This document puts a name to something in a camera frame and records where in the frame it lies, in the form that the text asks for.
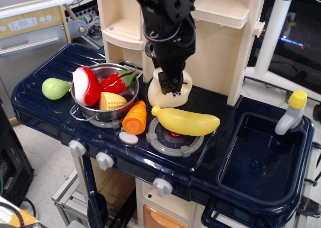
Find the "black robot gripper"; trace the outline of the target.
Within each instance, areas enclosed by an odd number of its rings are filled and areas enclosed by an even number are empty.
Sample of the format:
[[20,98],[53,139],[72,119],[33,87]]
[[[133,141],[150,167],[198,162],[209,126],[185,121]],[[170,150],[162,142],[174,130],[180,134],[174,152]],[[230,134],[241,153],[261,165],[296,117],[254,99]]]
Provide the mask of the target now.
[[174,97],[180,96],[185,62],[195,52],[195,24],[183,22],[168,36],[143,25],[143,34],[147,38],[145,53],[152,58],[156,68],[163,70],[158,73],[162,94],[172,92]]

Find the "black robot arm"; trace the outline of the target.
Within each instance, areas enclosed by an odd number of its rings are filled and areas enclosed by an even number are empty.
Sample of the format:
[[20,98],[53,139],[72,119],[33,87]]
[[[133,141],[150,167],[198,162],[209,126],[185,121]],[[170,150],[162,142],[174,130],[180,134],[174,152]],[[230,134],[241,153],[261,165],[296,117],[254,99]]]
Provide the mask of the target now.
[[195,0],[97,0],[104,48],[141,50],[161,68],[162,94],[181,95],[186,60],[195,53]]

